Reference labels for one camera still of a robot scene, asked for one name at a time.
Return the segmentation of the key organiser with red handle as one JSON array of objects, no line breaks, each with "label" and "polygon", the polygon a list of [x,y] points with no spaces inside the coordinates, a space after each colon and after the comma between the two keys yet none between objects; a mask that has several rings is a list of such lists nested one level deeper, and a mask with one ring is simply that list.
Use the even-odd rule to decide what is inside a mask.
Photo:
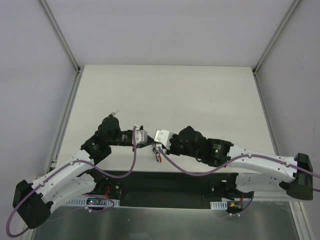
[{"label": "key organiser with red handle", "polygon": [[156,143],[156,144],[152,145],[152,152],[154,153],[155,159],[158,163],[162,162],[162,157],[159,152],[159,149],[161,149],[161,148],[162,148],[162,145],[160,143]]}]

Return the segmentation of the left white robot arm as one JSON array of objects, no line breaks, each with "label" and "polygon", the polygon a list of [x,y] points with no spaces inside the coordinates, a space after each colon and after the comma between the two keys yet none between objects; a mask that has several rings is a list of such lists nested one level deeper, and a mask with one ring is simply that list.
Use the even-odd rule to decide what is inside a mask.
[{"label": "left white robot arm", "polygon": [[106,183],[100,177],[112,175],[97,164],[112,153],[112,146],[131,147],[135,152],[154,143],[143,126],[122,131],[119,120],[110,114],[69,160],[32,182],[22,180],[16,185],[13,211],[6,227],[10,227],[14,214],[18,214],[28,229],[35,229],[69,200],[90,192],[102,194]]}]

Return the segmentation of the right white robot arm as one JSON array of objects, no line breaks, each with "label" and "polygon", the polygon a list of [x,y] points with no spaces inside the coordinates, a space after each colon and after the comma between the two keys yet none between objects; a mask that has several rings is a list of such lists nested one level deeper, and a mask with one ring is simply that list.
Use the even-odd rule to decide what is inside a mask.
[{"label": "right white robot arm", "polygon": [[187,156],[213,167],[207,174],[222,168],[239,168],[251,173],[238,173],[235,180],[225,184],[230,197],[249,192],[284,192],[289,197],[311,201],[313,199],[313,167],[308,155],[276,156],[249,150],[230,141],[206,138],[187,126],[178,134],[157,130],[154,140],[161,144],[159,152]]}]

